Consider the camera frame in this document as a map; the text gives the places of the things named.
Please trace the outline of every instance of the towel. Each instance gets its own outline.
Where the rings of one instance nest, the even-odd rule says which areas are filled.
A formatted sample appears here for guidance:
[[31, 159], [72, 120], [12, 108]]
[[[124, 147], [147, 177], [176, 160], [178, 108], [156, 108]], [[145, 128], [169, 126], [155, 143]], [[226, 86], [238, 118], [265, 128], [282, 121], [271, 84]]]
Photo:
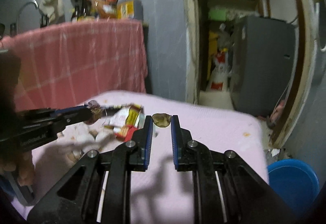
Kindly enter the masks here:
[[50, 24], [55, 24], [65, 14], [62, 0], [42, 0], [40, 10], [49, 18]]
[[1, 42], [21, 59], [16, 111], [72, 107], [110, 90], [146, 92], [140, 21], [61, 23]]

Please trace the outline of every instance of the faucet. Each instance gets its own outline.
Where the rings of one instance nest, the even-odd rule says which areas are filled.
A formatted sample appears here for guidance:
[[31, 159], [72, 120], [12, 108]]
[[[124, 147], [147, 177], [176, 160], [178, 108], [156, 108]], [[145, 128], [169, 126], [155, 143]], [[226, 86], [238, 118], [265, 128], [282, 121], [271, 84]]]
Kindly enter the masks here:
[[25, 3], [25, 4], [24, 4], [20, 9], [19, 9], [19, 11], [18, 11], [18, 15], [17, 15], [17, 18], [16, 18], [16, 34], [18, 34], [18, 20], [19, 20], [19, 16], [20, 16], [20, 14], [22, 13], [22, 11], [25, 9], [25, 7], [26, 7], [27, 5], [30, 5], [30, 4], [34, 4], [35, 9], [38, 10], [39, 13], [40, 13], [41, 15], [45, 15], [45, 14], [40, 10], [39, 4], [37, 3], [36, 0], [30, 0], [30, 1], [26, 2], [26, 3]]

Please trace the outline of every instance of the bottle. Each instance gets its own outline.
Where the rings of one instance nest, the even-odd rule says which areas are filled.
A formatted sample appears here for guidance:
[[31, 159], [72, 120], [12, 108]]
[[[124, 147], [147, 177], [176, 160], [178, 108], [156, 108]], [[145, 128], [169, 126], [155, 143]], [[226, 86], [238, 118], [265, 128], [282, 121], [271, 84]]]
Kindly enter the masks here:
[[17, 24], [16, 23], [11, 23], [10, 24], [10, 36], [14, 37], [17, 35]]
[[85, 8], [83, 9], [84, 21], [95, 20], [95, 17], [92, 13], [92, 3], [88, 0], [85, 0]]
[[143, 8], [140, 0], [118, 0], [117, 12], [118, 19], [143, 20]]
[[86, 16], [86, 1], [85, 0], [82, 0], [81, 2], [81, 6], [82, 6], [82, 11], [81, 13], [79, 14], [79, 17], [77, 18], [77, 21], [83, 21], [84, 20], [84, 17]]
[[79, 6], [76, 5], [76, 6], [75, 6], [75, 10], [74, 10], [74, 12], [73, 12], [73, 14], [72, 14], [72, 16], [71, 16], [71, 22], [72, 22], [72, 23], [76, 23], [78, 17], [79, 17]]
[[49, 18], [47, 15], [42, 15], [41, 16], [41, 21], [40, 21], [40, 28], [48, 26], [49, 23]]

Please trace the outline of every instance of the hand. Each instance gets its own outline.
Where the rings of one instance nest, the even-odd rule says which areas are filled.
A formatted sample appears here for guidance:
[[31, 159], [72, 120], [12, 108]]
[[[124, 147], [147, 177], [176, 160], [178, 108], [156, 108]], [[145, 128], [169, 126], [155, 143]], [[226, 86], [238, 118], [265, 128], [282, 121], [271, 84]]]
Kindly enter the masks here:
[[0, 174], [4, 171], [15, 171], [18, 168], [18, 183], [20, 186], [29, 186], [34, 181], [34, 164], [32, 151], [17, 154], [13, 160], [4, 161], [0, 158]]

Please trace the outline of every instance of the metal screw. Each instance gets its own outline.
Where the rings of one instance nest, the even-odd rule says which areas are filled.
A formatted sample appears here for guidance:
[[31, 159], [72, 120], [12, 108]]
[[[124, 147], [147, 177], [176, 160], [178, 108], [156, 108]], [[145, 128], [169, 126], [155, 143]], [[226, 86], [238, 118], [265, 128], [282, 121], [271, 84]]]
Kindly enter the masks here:
[[126, 146], [128, 148], [132, 148], [135, 145], [136, 145], [136, 142], [134, 142], [133, 140], [129, 140], [129, 141], [126, 142]]
[[195, 148], [195, 147], [197, 147], [197, 145], [198, 145], [198, 142], [195, 141], [195, 140], [189, 140], [189, 141], [188, 141], [188, 146], [189, 146], [190, 148]]
[[225, 152], [225, 155], [228, 157], [228, 158], [234, 158], [237, 154], [233, 151], [233, 150], [227, 150]]
[[90, 158], [94, 158], [97, 155], [97, 151], [96, 150], [90, 150], [89, 152], [87, 152], [87, 156]]

